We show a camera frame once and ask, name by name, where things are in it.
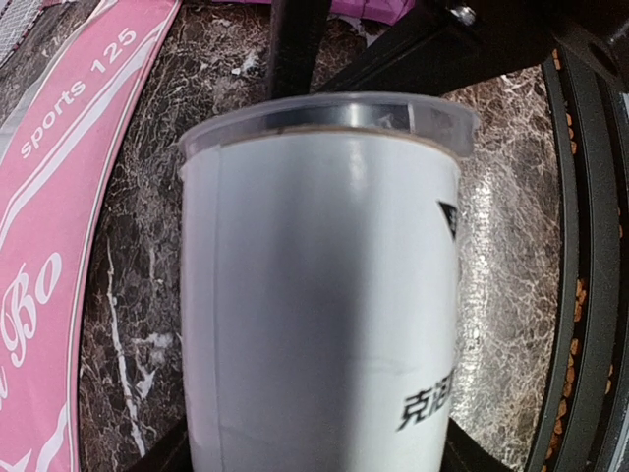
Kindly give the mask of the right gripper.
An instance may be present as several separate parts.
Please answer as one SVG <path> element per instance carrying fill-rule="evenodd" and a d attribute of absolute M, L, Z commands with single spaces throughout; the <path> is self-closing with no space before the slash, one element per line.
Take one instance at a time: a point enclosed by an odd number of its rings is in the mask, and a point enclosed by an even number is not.
<path fill-rule="evenodd" d="M 573 53 L 628 87 L 628 3 L 420 1 L 320 92 L 449 93 Z"/>

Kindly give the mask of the white shuttlecock tube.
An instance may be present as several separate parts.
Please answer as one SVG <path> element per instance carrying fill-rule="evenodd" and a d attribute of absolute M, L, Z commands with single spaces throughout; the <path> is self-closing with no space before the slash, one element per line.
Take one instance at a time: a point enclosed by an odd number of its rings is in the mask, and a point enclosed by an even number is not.
<path fill-rule="evenodd" d="M 218 145 L 182 170 L 198 471 L 436 471 L 448 427 L 459 169 L 357 130 Z"/>

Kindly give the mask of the pink racket bag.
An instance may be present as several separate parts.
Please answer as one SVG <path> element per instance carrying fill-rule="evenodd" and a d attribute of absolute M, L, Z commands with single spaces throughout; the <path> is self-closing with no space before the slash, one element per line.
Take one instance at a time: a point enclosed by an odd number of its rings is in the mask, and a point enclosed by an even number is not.
<path fill-rule="evenodd" d="M 76 471 L 86 272 L 105 189 L 176 1 L 102 1 L 1 133 L 1 467 Z"/>

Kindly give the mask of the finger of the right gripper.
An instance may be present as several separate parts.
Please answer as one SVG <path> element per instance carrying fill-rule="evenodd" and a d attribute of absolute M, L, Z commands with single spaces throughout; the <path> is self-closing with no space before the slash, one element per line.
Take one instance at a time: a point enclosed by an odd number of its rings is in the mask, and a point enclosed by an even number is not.
<path fill-rule="evenodd" d="M 272 0 L 267 98 L 308 94 L 331 0 Z"/>

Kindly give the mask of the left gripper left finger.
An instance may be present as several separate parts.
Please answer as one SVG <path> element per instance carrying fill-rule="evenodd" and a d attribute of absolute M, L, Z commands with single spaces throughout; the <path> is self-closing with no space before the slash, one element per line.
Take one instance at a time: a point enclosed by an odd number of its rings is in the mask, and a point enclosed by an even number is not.
<path fill-rule="evenodd" d="M 137 471 L 190 472 L 190 443 L 185 417 L 137 462 Z"/>

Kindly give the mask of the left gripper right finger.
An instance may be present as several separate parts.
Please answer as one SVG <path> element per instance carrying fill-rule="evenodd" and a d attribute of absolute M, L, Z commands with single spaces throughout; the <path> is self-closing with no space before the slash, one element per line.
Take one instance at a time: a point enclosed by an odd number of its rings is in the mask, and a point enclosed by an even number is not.
<path fill-rule="evenodd" d="M 450 419 L 444 449 L 444 470 L 446 472 L 495 471 L 496 461 L 454 420 Z"/>

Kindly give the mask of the clear plastic tube lid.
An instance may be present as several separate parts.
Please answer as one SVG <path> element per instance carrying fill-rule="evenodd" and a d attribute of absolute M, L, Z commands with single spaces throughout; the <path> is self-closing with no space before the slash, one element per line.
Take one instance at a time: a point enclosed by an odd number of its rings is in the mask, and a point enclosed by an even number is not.
<path fill-rule="evenodd" d="M 296 128 L 349 128 L 431 140 L 458 156 L 474 149 L 478 114 L 455 102 L 398 92 L 315 93 L 261 102 L 212 117 L 185 132 L 180 151 L 206 148 Z"/>

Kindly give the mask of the left red badminton racket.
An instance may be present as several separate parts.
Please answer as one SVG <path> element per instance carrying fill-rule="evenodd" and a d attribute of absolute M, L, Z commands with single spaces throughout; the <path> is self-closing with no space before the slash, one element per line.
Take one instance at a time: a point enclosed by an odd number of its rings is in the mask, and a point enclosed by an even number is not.
<path fill-rule="evenodd" d="M 333 0 L 330 12 L 392 26 L 414 6 L 415 0 Z"/>

